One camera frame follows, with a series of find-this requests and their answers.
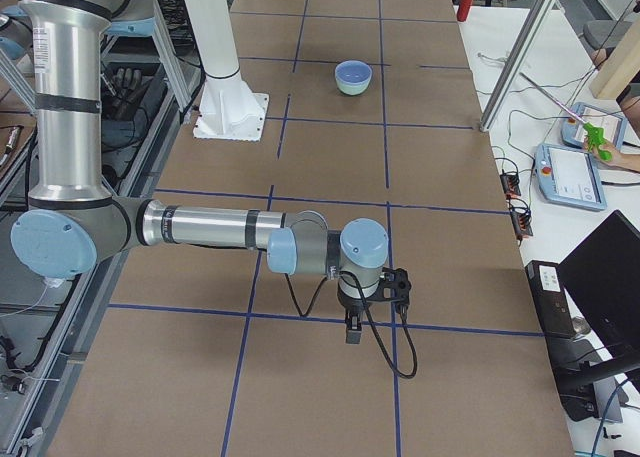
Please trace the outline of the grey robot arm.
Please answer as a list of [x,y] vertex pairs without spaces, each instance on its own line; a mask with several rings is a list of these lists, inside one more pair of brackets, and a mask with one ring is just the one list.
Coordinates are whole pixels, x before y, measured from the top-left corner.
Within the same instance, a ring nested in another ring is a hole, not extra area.
[[260,250],[271,271],[338,283],[346,339],[360,339],[370,306],[409,308],[407,273],[387,267],[388,236],[359,218],[341,230],[314,211],[295,214],[168,206],[114,195],[102,181],[104,34],[149,35],[156,0],[19,0],[33,30],[39,180],[11,244],[35,273],[71,278],[135,246],[159,243]]

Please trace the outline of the person's hand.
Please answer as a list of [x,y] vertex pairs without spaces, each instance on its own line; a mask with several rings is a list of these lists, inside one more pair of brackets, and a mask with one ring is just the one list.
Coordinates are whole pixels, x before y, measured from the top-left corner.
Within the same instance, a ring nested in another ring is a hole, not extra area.
[[610,154],[610,158],[604,163],[611,167],[617,167],[628,171],[640,172],[640,155],[622,153],[615,146],[602,144],[600,148]]

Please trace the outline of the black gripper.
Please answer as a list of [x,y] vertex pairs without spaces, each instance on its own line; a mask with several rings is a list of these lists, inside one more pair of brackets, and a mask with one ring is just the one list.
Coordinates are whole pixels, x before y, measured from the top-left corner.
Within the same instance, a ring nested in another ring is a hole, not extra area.
[[410,306],[411,282],[405,269],[383,267],[376,282],[364,286],[353,272],[339,273],[338,301],[345,309],[345,343],[361,342],[362,316],[374,303],[389,303],[407,325]]

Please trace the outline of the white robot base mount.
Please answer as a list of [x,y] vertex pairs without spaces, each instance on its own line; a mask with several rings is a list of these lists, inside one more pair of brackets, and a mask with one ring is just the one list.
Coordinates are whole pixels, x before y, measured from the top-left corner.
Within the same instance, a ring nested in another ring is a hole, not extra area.
[[184,1],[205,74],[194,136],[259,141],[269,96],[243,80],[227,0]]

